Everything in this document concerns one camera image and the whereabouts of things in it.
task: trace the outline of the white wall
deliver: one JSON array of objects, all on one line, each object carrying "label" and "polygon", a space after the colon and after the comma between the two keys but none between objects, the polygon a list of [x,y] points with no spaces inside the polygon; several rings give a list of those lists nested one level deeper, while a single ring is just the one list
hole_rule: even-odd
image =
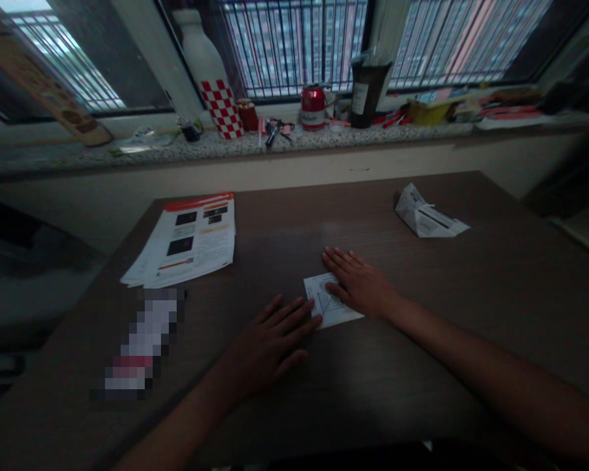
[{"label": "white wall", "polygon": [[147,167],[0,184],[0,201],[111,254],[155,198],[482,170],[517,198],[566,156],[577,135],[388,146]]}]

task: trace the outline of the granite windowsill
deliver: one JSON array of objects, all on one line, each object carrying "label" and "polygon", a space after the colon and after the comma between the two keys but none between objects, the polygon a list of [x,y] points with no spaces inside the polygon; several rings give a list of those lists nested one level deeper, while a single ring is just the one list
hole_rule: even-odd
[{"label": "granite windowsill", "polygon": [[[572,130],[589,125],[589,115],[577,113],[567,120],[560,120],[559,128]],[[545,131],[554,130],[554,126],[534,127]],[[277,136],[271,149],[259,145],[257,133],[246,133],[243,137],[231,141],[221,139],[215,131],[207,131],[200,141],[188,143],[183,136],[177,136],[168,147],[148,150],[135,154],[113,156],[110,150],[117,144],[86,148],[81,143],[41,145],[35,147],[1,147],[0,179],[8,177],[27,177],[55,173],[73,173],[78,171],[104,171],[118,167],[139,167],[174,162],[197,162],[208,159],[223,159],[243,156],[269,156],[286,152],[316,151],[336,148],[357,148],[372,145],[397,143],[415,143],[437,141],[441,139],[466,138],[474,135],[473,124],[445,124],[441,126],[394,126],[386,130],[374,126],[367,130],[346,128],[341,132],[332,132],[328,128],[321,131],[303,131],[300,127],[292,135],[293,145],[281,136]],[[520,130],[505,131],[508,137],[520,133]]]}]

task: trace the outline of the wooden table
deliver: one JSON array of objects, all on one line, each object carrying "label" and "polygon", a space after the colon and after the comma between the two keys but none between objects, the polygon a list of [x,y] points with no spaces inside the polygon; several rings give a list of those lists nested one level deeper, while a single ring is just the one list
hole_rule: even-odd
[{"label": "wooden table", "polygon": [[[411,181],[471,229],[417,238],[393,212]],[[185,321],[151,397],[91,402],[139,309],[137,289],[118,280],[167,201],[151,205],[3,399],[1,469],[87,469],[129,446],[274,294],[304,295],[303,278],[326,272],[326,245],[356,250],[405,294],[589,394],[589,255],[472,172],[237,193],[234,264],[185,283]],[[485,421],[452,374],[384,323],[324,329],[307,348],[310,360],[231,415],[198,464],[455,436]]]}]

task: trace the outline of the red and white checkered bottle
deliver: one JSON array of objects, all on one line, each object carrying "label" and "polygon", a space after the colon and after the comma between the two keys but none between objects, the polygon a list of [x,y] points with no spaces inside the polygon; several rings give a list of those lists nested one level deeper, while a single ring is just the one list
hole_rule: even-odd
[{"label": "red and white checkered bottle", "polygon": [[173,15],[183,32],[183,55],[218,134],[223,139],[241,137],[244,134],[242,121],[223,60],[205,35],[198,10],[175,10]]}]

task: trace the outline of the white folded paper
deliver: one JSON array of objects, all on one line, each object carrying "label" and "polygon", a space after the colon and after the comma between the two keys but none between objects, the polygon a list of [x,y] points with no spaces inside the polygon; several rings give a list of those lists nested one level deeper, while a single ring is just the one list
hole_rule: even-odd
[{"label": "white folded paper", "polygon": [[412,183],[401,192],[395,212],[419,237],[455,237],[469,229],[463,222],[426,203]]},{"label": "white folded paper", "polygon": [[314,308],[312,309],[312,315],[323,315],[323,323],[319,328],[325,328],[361,318],[362,314],[345,306],[336,296],[327,292],[327,289],[325,288],[327,283],[338,284],[338,280],[331,273],[305,278],[305,280],[303,280],[308,299],[314,299],[315,302]]}]

